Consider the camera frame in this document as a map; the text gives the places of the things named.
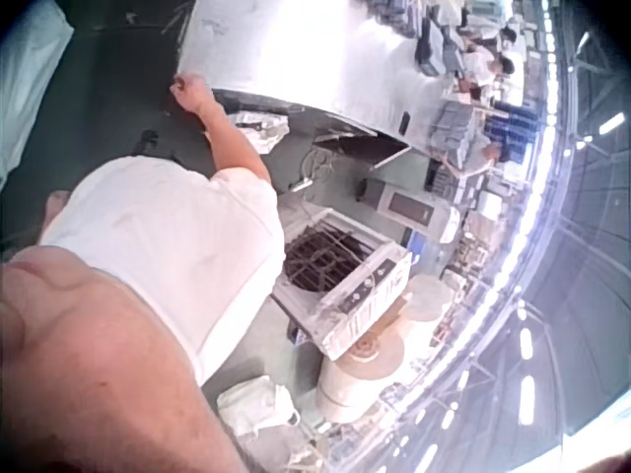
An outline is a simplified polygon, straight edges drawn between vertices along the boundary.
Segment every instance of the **ceiling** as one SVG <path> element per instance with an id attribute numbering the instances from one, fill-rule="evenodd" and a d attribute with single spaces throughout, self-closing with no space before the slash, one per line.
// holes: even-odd
<path id="1" fill-rule="evenodd" d="M 507 471 L 573 435 L 630 387 L 631 75 L 624 51 L 597 26 L 602 22 L 582 5 L 561 3 L 550 11 L 570 58 L 564 63 L 557 51 L 559 70 L 575 65 L 578 97 L 570 97 L 568 76 L 561 81 L 566 90 L 560 102 L 578 105 L 568 106 L 575 115 L 566 130 L 574 153 L 562 158 L 563 150 L 558 152 L 562 166 L 571 160 L 571 172 L 562 208 L 548 223 L 551 240 L 524 292 L 533 316 L 509 317 L 480 356 L 479 368 L 470 368 L 469 387 L 432 393 L 435 400 L 420 424 L 410 419 L 369 456 L 375 471 L 385 465 L 388 472 L 413 472 L 434 443 L 438 452 L 428 471 Z M 585 31 L 590 39 L 572 59 Z M 599 127 L 620 111 L 627 122 L 599 136 Z M 593 141 L 576 150 L 574 143 L 588 135 Z M 520 348 L 523 328 L 533 340 L 528 361 Z M 535 382 L 534 421 L 521 426 L 526 375 Z M 453 401 L 455 419 L 443 430 Z M 409 441 L 400 447 L 404 437 Z"/>

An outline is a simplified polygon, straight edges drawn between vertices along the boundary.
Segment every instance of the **metal machine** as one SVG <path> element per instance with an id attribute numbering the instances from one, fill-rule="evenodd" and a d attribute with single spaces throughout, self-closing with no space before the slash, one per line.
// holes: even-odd
<path id="1" fill-rule="evenodd" d="M 284 195 L 286 259 L 273 299 L 337 360 L 403 292 L 411 253 L 330 208 Z"/>
<path id="2" fill-rule="evenodd" d="M 367 179 L 362 201 L 380 214 L 440 243 L 450 243 L 460 225 L 460 211 L 429 192 L 408 192 L 378 179 Z"/>

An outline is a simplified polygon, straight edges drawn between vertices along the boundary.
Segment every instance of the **bare arm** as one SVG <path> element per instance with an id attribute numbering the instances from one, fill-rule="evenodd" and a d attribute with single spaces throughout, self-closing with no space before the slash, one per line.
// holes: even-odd
<path id="1" fill-rule="evenodd" d="M 217 170 L 245 168 L 271 182 L 265 163 L 245 135 L 230 123 L 201 76 L 178 76 L 171 92 L 182 108 L 195 113 L 204 124 Z"/>
<path id="2" fill-rule="evenodd" d="M 59 248 L 0 269 L 0 441 L 19 462 L 245 472 L 179 343 L 133 293 Z"/>

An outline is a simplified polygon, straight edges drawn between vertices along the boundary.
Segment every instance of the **hand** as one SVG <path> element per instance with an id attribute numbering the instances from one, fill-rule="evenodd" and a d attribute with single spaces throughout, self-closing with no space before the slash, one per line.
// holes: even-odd
<path id="1" fill-rule="evenodd" d="M 197 115 L 208 107 L 218 105 L 204 78 L 197 74 L 177 74 L 171 93 L 184 110 Z"/>

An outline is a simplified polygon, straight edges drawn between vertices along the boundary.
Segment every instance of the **ceiling light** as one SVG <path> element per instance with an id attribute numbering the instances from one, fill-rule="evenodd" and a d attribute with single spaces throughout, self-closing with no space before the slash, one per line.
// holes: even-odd
<path id="1" fill-rule="evenodd" d="M 427 469 L 430 467 L 430 464 L 432 463 L 432 460 L 436 456 L 437 451 L 438 451 L 438 446 L 435 443 L 430 445 L 427 451 L 425 452 L 425 454 L 423 455 L 423 458 L 421 458 L 421 461 L 416 467 L 416 470 L 414 470 L 414 473 L 425 473 Z"/>
<path id="2" fill-rule="evenodd" d="M 460 379 L 457 382 L 457 390 L 462 391 L 466 387 L 466 384 L 468 381 L 469 381 L 469 370 L 464 370 L 462 374 L 460 375 Z"/>
<path id="3" fill-rule="evenodd" d="M 427 411 L 425 409 L 421 409 L 421 411 L 416 415 L 416 420 L 414 421 L 414 424 L 418 426 L 425 417 L 426 413 Z"/>
<path id="4" fill-rule="evenodd" d="M 617 115 L 615 115 L 613 118 L 611 118 L 610 120 L 604 122 L 599 129 L 599 132 L 601 135 L 604 135 L 605 133 L 610 132 L 611 130 L 613 130 L 614 128 L 620 126 L 622 123 L 624 123 L 624 113 L 620 112 Z"/>
<path id="5" fill-rule="evenodd" d="M 443 418 L 443 423 L 441 424 L 441 429 L 446 431 L 450 427 L 452 422 L 454 421 L 454 416 L 455 415 L 456 415 L 456 412 L 454 412 L 454 410 L 450 409 L 449 411 L 447 411 L 445 413 L 445 417 Z"/>
<path id="6" fill-rule="evenodd" d="M 527 328 L 523 328 L 520 332 L 520 347 L 522 348 L 522 359 L 530 360 L 532 358 L 532 334 Z"/>
<path id="7" fill-rule="evenodd" d="M 497 291 L 490 290 L 488 293 L 486 293 L 486 297 L 484 298 L 484 303 L 487 304 L 488 306 L 491 306 L 497 302 L 499 297 L 500 297 L 500 294 Z"/>
<path id="8" fill-rule="evenodd" d="M 493 280 L 493 289 L 495 289 L 495 291 L 502 291 L 506 288 L 507 284 L 509 284 L 509 274 L 497 273 Z"/>
<path id="9" fill-rule="evenodd" d="M 522 380 L 522 394 L 520 396 L 520 424 L 529 426 L 534 420 L 534 379 L 526 376 Z"/>
<path id="10" fill-rule="evenodd" d="M 321 426 L 319 426 L 316 430 L 320 433 L 320 434 L 324 434 L 326 431 L 328 431 L 331 428 L 331 423 L 330 422 L 324 422 Z"/>
<path id="11" fill-rule="evenodd" d="M 590 39 L 590 32 L 584 32 L 583 37 L 581 37 L 581 41 L 579 42 L 579 47 L 576 49 L 577 56 L 581 54 L 581 49 L 583 49 L 583 46 L 585 46 L 586 42 L 588 42 L 588 39 Z"/>

